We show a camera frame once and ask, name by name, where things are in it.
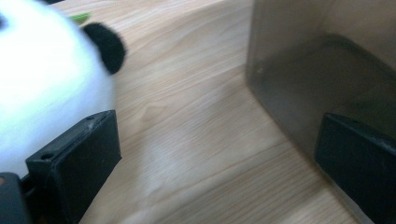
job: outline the light wooden floor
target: light wooden floor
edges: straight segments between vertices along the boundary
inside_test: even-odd
[[[67,0],[123,36],[123,160],[82,223],[356,223],[256,102],[251,0]]]

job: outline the black object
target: black object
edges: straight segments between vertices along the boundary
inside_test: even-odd
[[[396,141],[354,119],[326,114],[315,159],[375,223],[396,223]]]
[[[64,0],[44,0],[44,2],[46,2],[47,4],[55,4],[55,3],[59,3],[62,2]]]
[[[38,150],[26,160],[29,175],[21,182],[33,221],[78,223],[120,159],[114,110],[83,119]],[[0,204],[13,203],[7,200],[0,198]],[[0,214],[8,216],[7,210]]]
[[[12,173],[0,174],[0,223],[32,223],[20,179]]]
[[[126,49],[121,38],[101,23],[91,23],[84,26],[83,31],[97,46],[107,71],[117,73],[125,58]]]
[[[6,19],[0,14],[0,32],[6,27]]]

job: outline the black plastic block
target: black plastic block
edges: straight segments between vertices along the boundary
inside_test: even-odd
[[[32,223],[21,181],[12,173],[0,173],[0,223]]]
[[[396,223],[396,141],[335,114],[323,118],[316,162],[374,223]]]
[[[67,223],[79,223],[120,161],[115,111],[92,115],[26,160],[35,188]]]

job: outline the stuffed panda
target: stuffed panda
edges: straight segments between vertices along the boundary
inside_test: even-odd
[[[0,172],[80,120],[114,109],[112,74],[125,56],[100,23],[83,29],[44,2],[0,0]]]

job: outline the hole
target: hole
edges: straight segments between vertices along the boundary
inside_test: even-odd
[[[53,157],[52,153],[46,153],[46,154],[41,156],[41,160],[46,161],[46,160],[51,159],[52,157]]]

